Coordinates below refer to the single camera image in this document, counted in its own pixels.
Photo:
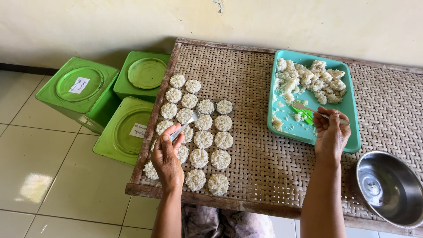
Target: wall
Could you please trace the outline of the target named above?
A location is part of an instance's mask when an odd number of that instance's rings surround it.
[[[80,56],[121,67],[129,51],[170,53],[180,36],[423,67],[422,8],[421,0],[0,0],[0,62],[60,68]]]

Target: floor tile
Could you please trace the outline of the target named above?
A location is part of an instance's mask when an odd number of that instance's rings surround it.
[[[0,208],[36,213],[76,135],[9,125],[0,136]]]
[[[81,126],[81,129],[79,130],[79,133],[99,136],[99,134],[94,133],[90,131],[89,129],[87,129],[86,127],[82,127],[82,126]]]
[[[0,70],[0,123],[12,121],[43,78],[43,75]]]
[[[124,226],[153,229],[160,199],[131,196]]]
[[[121,235],[119,238],[150,238],[151,230],[133,228],[133,227],[122,227]]]
[[[391,233],[386,233],[386,232],[379,232],[379,237],[380,238],[410,238],[409,236],[406,235],[397,235],[397,234],[391,234]]]
[[[358,228],[345,228],[346,238],[379,238],[377,231],[374,230],[363,230]]]
[[[133,169],[94,154],[97,139],[78,134],[39,214],[122,225]]]
[[[295,220],[270,216],[276,238],[295,238]]]
[[[24,238],[35,215],[0,210],[0,237]]]
[[[121,226],[37,215],[25,238],[118,238]]]
[[[301,238],[301,236],[299,235],[299,220],[295,220],[295,235],[297,236],[297,238]]]
[[[0,136],[3,133],[4,130],[6,130],[7,125],[6,124],[0,124]]]
[[[13,119],[11,124],[50,130],[78,132],[81,128],[79,123],[35,98],[35,94],[37,94],[37,92],[50,80],[50,78],[50,76],[46,76],[41,81],[37,89],[32,93],[31,97],[16,115],[15,119]]]

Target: patterned pants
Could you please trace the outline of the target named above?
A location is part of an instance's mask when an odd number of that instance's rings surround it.
[[[182,203],[182,238],[275,238],[269,216]]]

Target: black baseboard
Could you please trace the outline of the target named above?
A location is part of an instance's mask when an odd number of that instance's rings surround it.
[[[15,71],[15,72],[21,72],[21,73],[34,74],[34,75],[48,75],[48,76],[53,76],[58,71],[58,69],[32,67],[32,66],[16,65],[16,64],[5,64],[5,63],[0,63],[0,70]]]

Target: wooden frame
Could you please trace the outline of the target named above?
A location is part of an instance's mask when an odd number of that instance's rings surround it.
[[[132,173],[131,180],[126,186],[126,190],[125,190],[126,194],[134,195],[134,196],[146,196],[146,197],[152,197],[152,198],[162,197],[161,188],[140,185],[139,182],[140,182],[142,171],[144,168],[144,163],[148,156],[148,152],[149,152],[148,146],[153,137],[154,128],[159,117],[160,106],[163,102],[165,91],[168,88],[169,79],[173,73],[176,61],[178,60],[178,56],[179,56],[182,44],[192,44],[192,45],[200,45],[200,46],[207,46],[207,47],[215,47],[220,49],[249,51],[249,52],[266,53],[266,54],[274,54],[277,51],[274,49],[246,47],[246,46],[239,46],[239,45],[220,44],[220,43],[204,42],[204,41],[191,40],[191,39],[185,39],[185,38],[177,38],[173,51],[172,51],[172,56],[169,60],[166,73],[163,77],[163,81],[160,86],[160,90],[157,95],[156,102],[153,107],[153,111],[150,117],[150,121],[148,123],[146,134],[144,136],[144,143],[142,144],[142,147],[141,147],[140,155],[138,156],[138,160],[135,165],[134,171]],[[319,55],[319,54],[311,54],[311,55],[330,58],[330,59],[334,59],[334,60],[342,61],[346,63],[366,65],[369,67],[377,67],[377,68],[390,69],[395,71],[423,74],[423,69],[418,69],[418,68],[387,65],[387,64],[381,64],[381,63],[375,63],[375,62],[367,62],[362,60]],[[196,204],[196,205],[205,205],[205,206],[213,206],[213,207],[222,208],[222,209],[261,213],[261,214],[280,216],[280,217],[291,218],[291,219],[299,219],[301,215],[301,209],[299,208],[291,208],[288,206],[275,206],[275,205],[262,204],[257,202],[238,201],[235,199],[228,199],[226,197],[209,196],[205,194],[186,192],[186,191],[182,192],[181,201],[190,203],[190,204]],[[384,221],[360,219],[360,218],[355,218],[350,216],[344,216],[344,220],[345,220],[345,225],[348,227],[423,237],[423,227],[418,227],[414,229],[401,229],[399,227],[395,227]]]

